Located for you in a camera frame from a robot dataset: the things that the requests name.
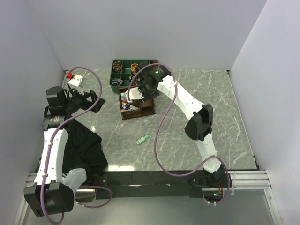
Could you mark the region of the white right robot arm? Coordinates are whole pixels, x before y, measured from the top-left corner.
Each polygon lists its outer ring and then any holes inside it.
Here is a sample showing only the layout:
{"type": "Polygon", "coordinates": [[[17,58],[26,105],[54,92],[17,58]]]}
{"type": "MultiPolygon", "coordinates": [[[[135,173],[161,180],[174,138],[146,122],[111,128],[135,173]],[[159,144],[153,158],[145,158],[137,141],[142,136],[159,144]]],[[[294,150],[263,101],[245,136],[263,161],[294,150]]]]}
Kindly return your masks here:
{"type": "Polygon", "coordinates": [[[171,99],[163,118],[166,118],[173,105],[178,106],[186,116],[188,123],[184,130],[199,149],[202,157],[199,166],[208,172],[205,175],[206,183],[215,187],[222,181],[223,176],[229,180],[226,166],[218,157],[212,140],[213,107],[194,98],[179,84],[173,71],[162,63],[150,64],[143,61],[137,66],[135,72],[145,80],[145,84],[139,87],[144,98],[154,98],[159,93],[163,93],[171,99]]]}

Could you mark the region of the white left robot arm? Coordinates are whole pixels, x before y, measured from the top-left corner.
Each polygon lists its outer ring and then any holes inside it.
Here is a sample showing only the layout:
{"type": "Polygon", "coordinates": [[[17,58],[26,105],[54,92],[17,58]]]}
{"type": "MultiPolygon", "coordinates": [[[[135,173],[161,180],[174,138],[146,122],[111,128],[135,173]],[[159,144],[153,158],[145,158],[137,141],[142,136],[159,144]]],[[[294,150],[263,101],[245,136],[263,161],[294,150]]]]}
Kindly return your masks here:
{"type": "Polygon", "coordinates": [[[71,115],[79,109],[97,113],[105,103],[94,91],[85,92],[79,87],[51,87],[46,91],[46,99],[41,161],[33,185],[24,189],[24,198],[37,217],[70,212],[80,186],[92,186],[94,177],[84,163],[76,163],[63,176],[63,159],[69,135],[75,129],[71,115]]]}

